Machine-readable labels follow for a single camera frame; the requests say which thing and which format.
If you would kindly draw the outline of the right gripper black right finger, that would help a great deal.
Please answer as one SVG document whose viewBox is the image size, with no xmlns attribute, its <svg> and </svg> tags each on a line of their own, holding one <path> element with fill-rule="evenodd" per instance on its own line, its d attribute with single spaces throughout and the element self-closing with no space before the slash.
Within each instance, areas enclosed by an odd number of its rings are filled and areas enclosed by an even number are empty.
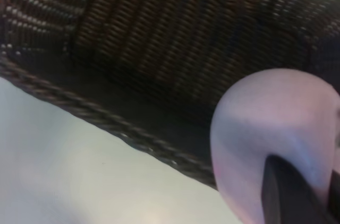
<svg viewBox="0 0 340 224">
<path fill-rule="evenodd" d="M 330 188 L 329 188 L 329 202 L 328 210 L 334 217 L 337 223 L 340 222 L 340 176 L 336 171 L 332 172 Z"/>
</svg>

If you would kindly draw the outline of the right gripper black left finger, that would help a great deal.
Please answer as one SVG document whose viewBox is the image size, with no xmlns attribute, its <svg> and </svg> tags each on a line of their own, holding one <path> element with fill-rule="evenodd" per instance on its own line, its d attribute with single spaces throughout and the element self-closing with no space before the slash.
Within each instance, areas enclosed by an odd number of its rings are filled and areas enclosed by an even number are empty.
<svg viewBox="0 0 340 224">
<path fill-rule="evenodd" d="M 335 223 L 335 172 L 323 204 L 299 171 L 279 156 L 268 156 L 261 204 L 265 223 Z"/>
</svg>

